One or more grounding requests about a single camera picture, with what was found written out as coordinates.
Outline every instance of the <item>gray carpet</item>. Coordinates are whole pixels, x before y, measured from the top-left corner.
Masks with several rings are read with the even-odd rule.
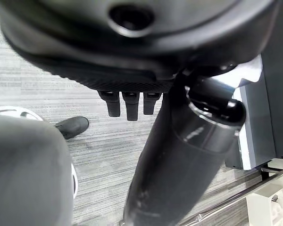
[[[122,218],[127,189],[161,103],[152,116],[142,114],[141,104],[137,122],[126,120],[121,104],[121,117],[109,118],[96,91],[32,66],[10,49],[0,32],[0,105],[28,108],[52,123],[78,115],[90,121],[85,133],[68,141],[79,180],[74,225],[111,226]],[[258,173],[223,166],[189,215],[259,180]],[[241,201],[200,225],[242,226],[247,222],[246,203]]]

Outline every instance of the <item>gray fabric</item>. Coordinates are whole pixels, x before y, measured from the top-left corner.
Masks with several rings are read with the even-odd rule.
[[[0,226],[69,226],[71,159],[61,133],[42,121],[0,116]]]

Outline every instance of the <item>black boot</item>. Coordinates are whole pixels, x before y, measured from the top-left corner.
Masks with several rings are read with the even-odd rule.
[[[57,123],[55,127],[61,132],[63,137],[68,140],[85,132],[89,127],[89,122],[85,117],[77,116],[61,121]]]

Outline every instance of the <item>metal rail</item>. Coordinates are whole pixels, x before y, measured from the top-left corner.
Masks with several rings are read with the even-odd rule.
[[[232,206],[236,202],[246,198],[249,194],[256,192],[257,190],[261,189],[263,186],[269,184],[271,181],[278,179],[279,177],[283,176],[283,170],[276,170],[276,169],[268,169],[268,168],[262,168],[263,172],[270,172],[274,173],[274,175],[270,176],[268,179],[261,181],[233,196],[226,199],[223,202],[220,202],[212,207],[209,207],[205,209],[204,211],[197,213],[184,222],[182,222],[179,226],[194,226],[198,223],[204,221],[205,219],[208,219],[209,217],[219,213],[220,211],[224,210],[227,207]]]

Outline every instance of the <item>black plastic tab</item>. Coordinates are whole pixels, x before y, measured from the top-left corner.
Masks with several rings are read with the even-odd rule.
[[[122,95],[124,101],[126,102],[127,120],[137,121],[140,93],[123,92]]]
[[[155,103],[160,97],[161,93],[143,93],[143,114],[153,114]]]
[[[110,117],[119,117],[121,115],[119,92],[98,91],[100,97],[106,101],[108,114]]]
[[[191,87],[189,96],[199,109],[211,113],[218,113],[227,109],[229,101],[232,99],[235,87],[231,87],[214,77],[204,78],[200,76]]]

